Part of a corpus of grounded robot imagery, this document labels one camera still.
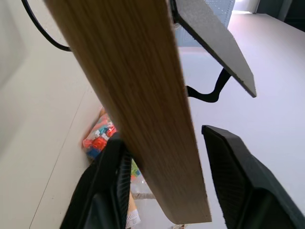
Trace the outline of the perforated grey panel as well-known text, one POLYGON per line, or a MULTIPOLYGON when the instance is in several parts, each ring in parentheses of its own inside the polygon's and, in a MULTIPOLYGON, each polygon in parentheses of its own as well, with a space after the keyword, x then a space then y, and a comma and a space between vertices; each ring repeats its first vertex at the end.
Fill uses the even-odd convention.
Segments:
POLYGON ((235 0, 173 0, 175 37, 179 47, 215 47, 216 35, 229 37, 227 27, 235 0))

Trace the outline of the wooden board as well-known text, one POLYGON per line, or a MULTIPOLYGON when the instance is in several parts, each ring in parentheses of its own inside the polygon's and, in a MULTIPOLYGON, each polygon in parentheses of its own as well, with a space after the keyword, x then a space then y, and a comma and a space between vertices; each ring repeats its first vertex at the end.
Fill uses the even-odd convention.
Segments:
MULTIPOLYGON (((168 0, 44 0, 165 216, 212 217, 168 0)), ((234 37, 204 47, 256 97, 234 37)))

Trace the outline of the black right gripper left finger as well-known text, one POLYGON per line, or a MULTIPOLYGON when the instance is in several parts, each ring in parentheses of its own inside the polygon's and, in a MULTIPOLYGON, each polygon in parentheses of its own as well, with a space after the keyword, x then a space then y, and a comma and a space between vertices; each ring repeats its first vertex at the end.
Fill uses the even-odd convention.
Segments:
POLYGON ((125 229, 132 157, 119 133, 82 174, 60 229, 125 229))

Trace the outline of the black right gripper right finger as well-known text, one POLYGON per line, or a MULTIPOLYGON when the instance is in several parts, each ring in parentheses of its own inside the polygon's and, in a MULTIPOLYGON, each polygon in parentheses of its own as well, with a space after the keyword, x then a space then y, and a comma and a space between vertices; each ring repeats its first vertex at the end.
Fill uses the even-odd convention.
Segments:
POLYGON ((305 229, 305 216, 242 139, 202 126, 213 183, 227 229, 305 229))

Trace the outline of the bag of colourful toy blocks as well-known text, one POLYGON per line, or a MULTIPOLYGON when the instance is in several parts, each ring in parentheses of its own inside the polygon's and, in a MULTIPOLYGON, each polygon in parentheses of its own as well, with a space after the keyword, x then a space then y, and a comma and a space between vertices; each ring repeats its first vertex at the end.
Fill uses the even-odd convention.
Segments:
MULTIPOLYGON (((92 160, 95 159, 105 148, 108 139, 116 132, 113 122, 102 108, 97 121, 93 123, 91 130, 82 141, 82 148, 87 156, 92 160)), ((155 199, 134 160, 131 167, 131 193, 135 200, 155 199)))

